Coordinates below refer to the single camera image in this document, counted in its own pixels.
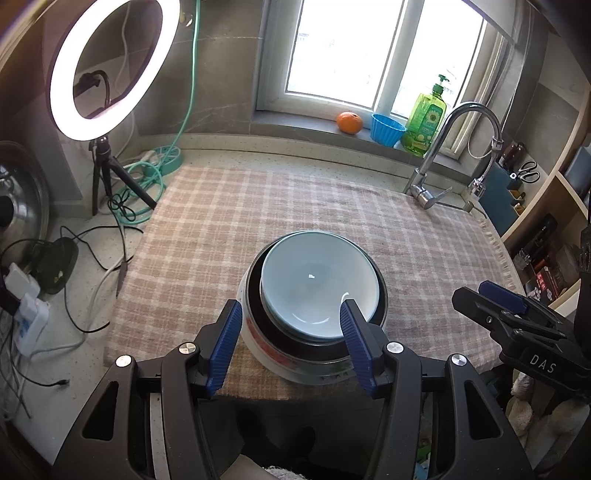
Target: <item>bottle label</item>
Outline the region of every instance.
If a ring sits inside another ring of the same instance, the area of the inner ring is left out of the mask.
[[[418,128],[416,135],[413,140],[413,147],[428,150],[437,127],[439,126],[439,120],[443,115],[443,110],[437,105],[431,105],[421,122],[421,126]]]

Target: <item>bottle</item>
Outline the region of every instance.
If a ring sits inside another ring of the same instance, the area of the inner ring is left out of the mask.
[[[439,75],[439,82],[433,85],[431,94],[421,93],[408,117],[407,130],[402,136],[401,143],[415,155],[423,156],[429,150],[445,116],[447,105],[441,98],[444,81],[449,82],[444,75]]]

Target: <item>white bowl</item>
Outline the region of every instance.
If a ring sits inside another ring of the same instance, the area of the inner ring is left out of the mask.
[[[278,241],[262,266],[261,298],[271,320],[307,343],[340,341],[340,305],[354,299],[369,321],[379,285],[367,256],[352,242],[320,231]]]

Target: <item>orange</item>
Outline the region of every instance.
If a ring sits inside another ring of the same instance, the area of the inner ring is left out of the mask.
[[[355,135],[361,132],[363,128],[363,120],[361,117],[353,112],[343,112],[336,118],[336,125],[342,132]]]

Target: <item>blue bowl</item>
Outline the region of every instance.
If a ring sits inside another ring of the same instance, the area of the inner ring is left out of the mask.
[[[403,124],[388,116],[379,113],[371,116],[371,139],[384,147],[393,147],[405,131]]]

